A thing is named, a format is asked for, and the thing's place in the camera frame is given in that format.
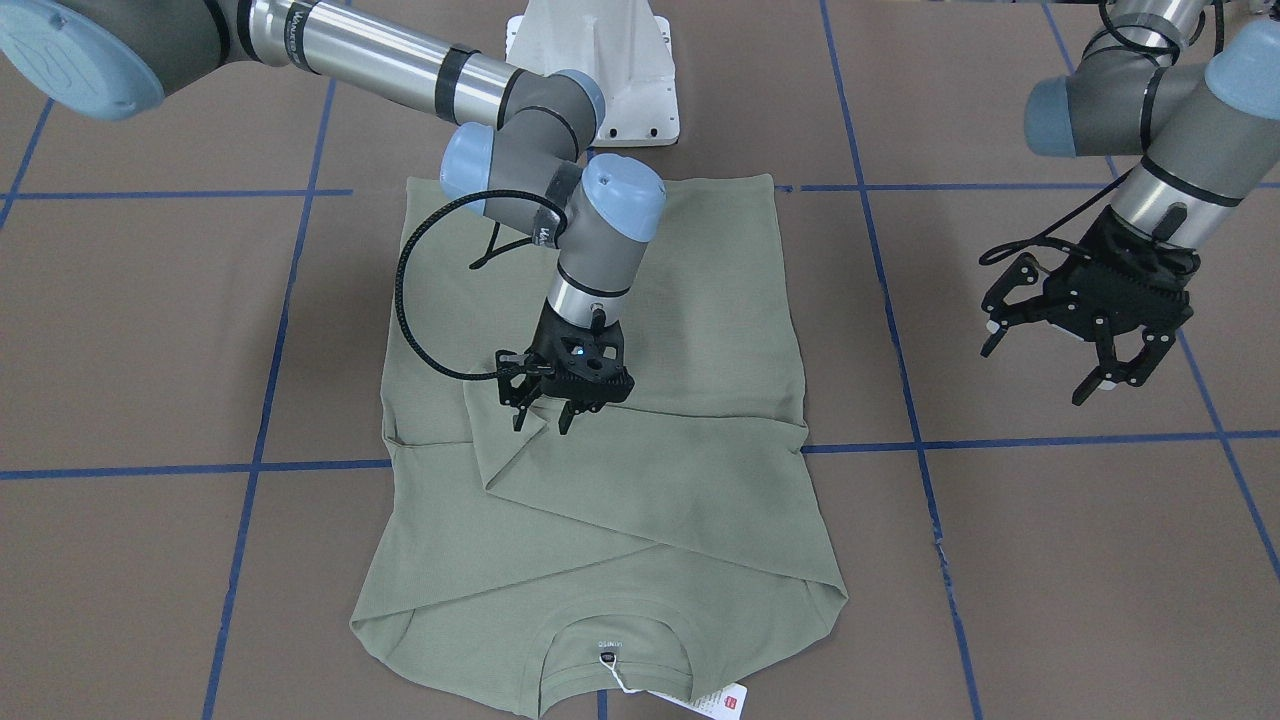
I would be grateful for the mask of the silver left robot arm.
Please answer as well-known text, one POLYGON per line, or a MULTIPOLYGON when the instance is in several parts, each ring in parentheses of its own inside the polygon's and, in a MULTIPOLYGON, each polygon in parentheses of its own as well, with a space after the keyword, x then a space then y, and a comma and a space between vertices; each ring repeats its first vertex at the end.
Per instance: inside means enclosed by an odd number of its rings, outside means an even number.
POLYGON ((1135 155, 1100 192, 1082 240, 1052 228, 980 256, 1011 265, 982 299, 988 356, 1021 324, 1047 322, 1094 346, 1097 364, 1075 388, 1139 387, 1193 310, 1198 249, 1230 217, 1279 154, 1277 10, 1204 64, 1183 65, 1198 40, 1202 1, 1101 1, 1101 29, 1070 76, 1039 82, 1024 132, 1043 156, 1135 155))

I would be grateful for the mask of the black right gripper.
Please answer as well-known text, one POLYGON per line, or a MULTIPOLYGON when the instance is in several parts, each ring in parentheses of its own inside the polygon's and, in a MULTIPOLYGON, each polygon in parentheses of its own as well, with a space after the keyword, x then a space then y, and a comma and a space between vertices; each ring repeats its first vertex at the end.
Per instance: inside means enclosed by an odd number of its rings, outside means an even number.
POLYGON ((513 430, 522 429, 540 396, 566 400, 558 418, 561 436, 568 434, 576 416, 630 396, 635 380, 625 366, 625 338, 618 322, 605 320, 603 307, 591 307, 588 324, 579 327, 549 304, 543 306, 529 352, 534 365, 550 372, 512 388, 513 430))

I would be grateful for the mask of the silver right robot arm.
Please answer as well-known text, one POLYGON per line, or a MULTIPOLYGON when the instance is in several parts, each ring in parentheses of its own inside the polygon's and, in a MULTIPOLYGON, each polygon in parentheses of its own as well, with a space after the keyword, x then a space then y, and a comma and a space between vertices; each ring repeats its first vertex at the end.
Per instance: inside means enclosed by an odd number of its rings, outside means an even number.
POLYGON ((5 1, 3 55, 82 117, 124 120, 236 61, 294 68, 452 127, 445 202, 413 228, 396 268, 394 319, 412 352, 457 380, 493 380, 521 427, 540 398, 559 432, 634 392, 625 300, 666 209, 664 181, 618 154, 585 158, 605 97, 581 70, 539 74, 340 1, 5 1), (522 246, 557 254, 529 346, 460 372, 416 337, 406 281, 419 242, 468 209, 522 246))

